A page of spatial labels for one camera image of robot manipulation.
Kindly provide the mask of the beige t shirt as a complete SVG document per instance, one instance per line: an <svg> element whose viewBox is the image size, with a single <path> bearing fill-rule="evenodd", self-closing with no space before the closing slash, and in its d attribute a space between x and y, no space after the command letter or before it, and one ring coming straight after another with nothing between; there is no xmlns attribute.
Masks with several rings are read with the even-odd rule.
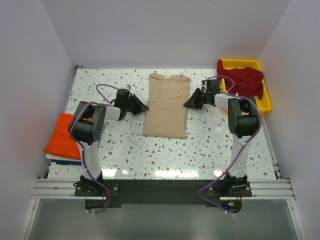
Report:
<svg viewBox="0 0 320 240"><path fill-rule="evenodd" d="M191 78L183 74L149 75L149 97L142 134L147 137L185 139L187 136Z"/></svg>

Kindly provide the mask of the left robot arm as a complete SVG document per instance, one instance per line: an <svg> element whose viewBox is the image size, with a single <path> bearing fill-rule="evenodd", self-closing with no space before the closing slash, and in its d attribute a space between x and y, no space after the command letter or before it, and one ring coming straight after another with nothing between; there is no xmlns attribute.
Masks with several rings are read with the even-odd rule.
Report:
<svg viewBox="0 0 320 240"><path fill-rule="evenodd" d="M128 89L120 88L115 99L106 104L81 101L69 123L68 133L80 152L83 172L76 188L85 188L92 196L104 190L98 151L108 121L121 121L130 113L134 116L150 108Z"/></svg>

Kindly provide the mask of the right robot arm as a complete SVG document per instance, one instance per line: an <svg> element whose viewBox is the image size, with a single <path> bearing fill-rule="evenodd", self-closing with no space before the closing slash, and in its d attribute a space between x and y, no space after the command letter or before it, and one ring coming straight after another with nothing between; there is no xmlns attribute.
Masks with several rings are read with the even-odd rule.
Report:
<svg viewBox="0 0 320 240"><path fill-rule="evenodd" d="M235 82L230 77L209 77L202 81L202 87L197 88L183 104L185 108L201 109L203 105L209 104L227 110L228 128L232 134L230 164L207 188L230 197L247 186L250 146L262 127L262 116L255 98L232 94L234 86Z"/></svg>

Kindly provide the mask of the dark red t shirt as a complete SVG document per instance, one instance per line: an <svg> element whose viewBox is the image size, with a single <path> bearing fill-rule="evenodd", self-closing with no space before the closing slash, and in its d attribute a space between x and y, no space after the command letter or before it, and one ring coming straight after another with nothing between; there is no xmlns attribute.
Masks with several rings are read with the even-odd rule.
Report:
<svg viewBox="0 0 320 240"><path fill-rule="evenodd" d="M248 59L219 59L216 64L217 74L227 76L234 81L231 94L238 93L245 97L257 96L263 98L264 74L257 60Z"/></svg>

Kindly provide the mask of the yellow plastic tray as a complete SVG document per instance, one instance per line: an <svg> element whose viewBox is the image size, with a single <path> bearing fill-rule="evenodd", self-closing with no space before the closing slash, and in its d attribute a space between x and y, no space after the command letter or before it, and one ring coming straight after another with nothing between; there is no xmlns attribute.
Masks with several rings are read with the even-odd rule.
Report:
<svg viewBox="0 0 320 240"><path fill-rule="evenodd" d="M220 78L219 80L221 81L221 84L222 84L222 90L224 92L230 93L230 90L234 87L235 82L230 81L229 79L225 79L225 78ZM262 80L262 83L263 83L263 97L262 97L262 99L259 100L257 96L254 96L254 98L255 98L255 101L256 101L256 104L258 106L260 113L264 114L266 112L271 111L272 106L271 106L271 101L269 99L269 95L268 95L268 91L267 91L267 88L265 85L264 78Z"/></svg>

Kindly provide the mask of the orange folded t shirt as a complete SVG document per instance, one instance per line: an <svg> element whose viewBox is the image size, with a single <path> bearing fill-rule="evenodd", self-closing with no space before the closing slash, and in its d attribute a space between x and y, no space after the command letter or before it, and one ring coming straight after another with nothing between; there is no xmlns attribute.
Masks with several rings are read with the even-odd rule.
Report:
<svg viewBox="0 0 320 240"><path fill-rule="evenodd" d="M78 146L69 134L69 124L72 119L72 114L65 112L59 114L52 135L43 149L45 153L65 159L81 160Z"/></svg>

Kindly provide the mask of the blue folded t shirt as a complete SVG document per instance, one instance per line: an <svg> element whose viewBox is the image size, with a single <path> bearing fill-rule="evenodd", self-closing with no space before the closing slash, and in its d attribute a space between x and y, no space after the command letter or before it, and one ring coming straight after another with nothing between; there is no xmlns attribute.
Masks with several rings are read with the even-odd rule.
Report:
<svg viewBox="0 0 320 240"><path fill-rule="evenodd" d="M72 166L81 166L82 162L81 161L70 161L70 160L56 160L53 159L52 162L58 164L58 165L72 165Z"/></svg>

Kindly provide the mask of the white folded t shirt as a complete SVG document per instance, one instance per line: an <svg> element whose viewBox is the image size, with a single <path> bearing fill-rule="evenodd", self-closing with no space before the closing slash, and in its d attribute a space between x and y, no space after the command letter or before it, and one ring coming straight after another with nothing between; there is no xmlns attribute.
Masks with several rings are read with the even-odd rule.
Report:
<svg viewBox="0 0 320 240"><path fill-rule="evenodd" d="M77 160L77 159L70 159L70 158L64 158L64 157L59 157L59 156L55 156L52 154L46 154L45 158L52 161L52 160L64 160L64 161L81 161L81 160Z"/></svg>

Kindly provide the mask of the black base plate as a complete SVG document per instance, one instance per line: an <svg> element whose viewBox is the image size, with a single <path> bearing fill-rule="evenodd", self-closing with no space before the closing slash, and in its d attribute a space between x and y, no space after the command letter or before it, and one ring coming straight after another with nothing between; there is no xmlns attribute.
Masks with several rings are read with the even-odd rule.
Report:
<svg viewBox="0 0 320 240"><path fill-rule="evenodd" d="M76 197L85 197L85 208L96 211L122 205L206 205L236 213L242 198L251 197L247 177L201 179L102 179L81 177L73 184Z"/></svg>

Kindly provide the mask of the aluminium frame rail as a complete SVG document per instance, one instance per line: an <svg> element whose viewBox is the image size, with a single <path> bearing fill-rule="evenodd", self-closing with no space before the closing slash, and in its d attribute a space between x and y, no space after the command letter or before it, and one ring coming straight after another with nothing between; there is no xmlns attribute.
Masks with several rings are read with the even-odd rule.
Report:
<svg viewBox="0 0 320 240"><path fill-rule="evenodd" d="M38 179L32 197L36 199L74 199L75 179ZM252 197L257 200L294 200L289 179L251 180Z"/></svg>

